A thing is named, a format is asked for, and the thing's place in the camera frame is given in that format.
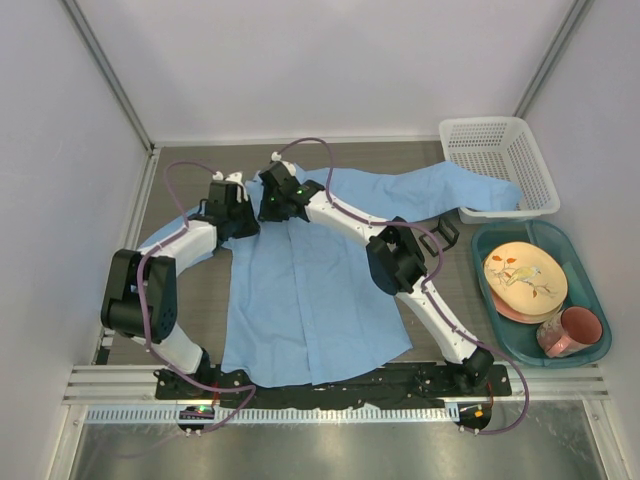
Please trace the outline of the light blue button shirt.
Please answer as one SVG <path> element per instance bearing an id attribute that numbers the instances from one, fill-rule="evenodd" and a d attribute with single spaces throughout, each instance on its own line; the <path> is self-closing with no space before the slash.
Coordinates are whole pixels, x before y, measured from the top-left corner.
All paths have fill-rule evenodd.
<path id="1" fill-rule="evenodd" d="M 441 162 L 399 175 L 298 170 L 351 209 L 420 222 L 466 207 L 515 209 L 520 189 Z M 322 384 L 368 373 L 412 346 L 394 298 L 373 282 L 365 249 L 300 219 L 231 239 L 225 372 L 262 387 Z"/>

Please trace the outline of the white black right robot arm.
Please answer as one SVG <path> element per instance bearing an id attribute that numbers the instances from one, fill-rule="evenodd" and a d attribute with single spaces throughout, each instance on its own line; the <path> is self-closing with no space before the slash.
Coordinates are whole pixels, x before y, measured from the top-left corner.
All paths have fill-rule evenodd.
<path id="1" fill-rule="evenodd" d="M 374 284 L 407 305 L 436 341 L 457 391 L 477 393 L 489 382 L 494 355 L 457 318 L 438 293 L 414 232 L 418 227 L 396 217 L 387 220 L 344 203 L 328 185 L 300 182 L 293 164 L 275 154 L 259 172 L 263 199 L 259 218 L 292 218 L 328 227 L 366 250 Z"/>

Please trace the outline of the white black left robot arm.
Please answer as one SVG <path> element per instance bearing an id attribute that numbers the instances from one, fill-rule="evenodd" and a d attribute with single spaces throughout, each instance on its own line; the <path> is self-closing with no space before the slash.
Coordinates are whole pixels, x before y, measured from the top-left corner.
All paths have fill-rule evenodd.
<path id="1" fill-rule="evenodd" d="M 209 354 L 178 323 L 177 280 L 226 240 L 258 233 L 242 174 L 216 174 L 202 206 L 179 228 L 147 247 L 114 254 L 100 314 L 103 326 L 143 345 L 178 377 L 190 398 L 222 393 Z"/>

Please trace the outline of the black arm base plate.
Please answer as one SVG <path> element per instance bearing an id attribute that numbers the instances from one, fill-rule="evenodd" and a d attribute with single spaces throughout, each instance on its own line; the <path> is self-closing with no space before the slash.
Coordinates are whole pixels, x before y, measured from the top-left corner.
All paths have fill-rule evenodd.
<path id="1" fill-rule="evenodd" d="M 158 400 L 216 399 L 223 408 L 235 408 L 248 396 L 232 393 L 232 388 L 250 383 L 242 371 L 223 373 L 212 367 L 200 380 L 221 393 L 202 390 L 181 379 L 168 369 L 154 371 L 157 379 L 155 398 Z M 512 394 L 507 369 L 503 365 L 490 367 L 489 375 L 478 386 L 456 377 L 454 368 L 436 362 L 388 363 L 381 368 L 353 379 L 320 385 L 258 387 L 249 401 L 249 409 L 343 410 L 358 409 L 366 404 L 381 409 L 439 407 L 449 397 L 508 397 Z"/>

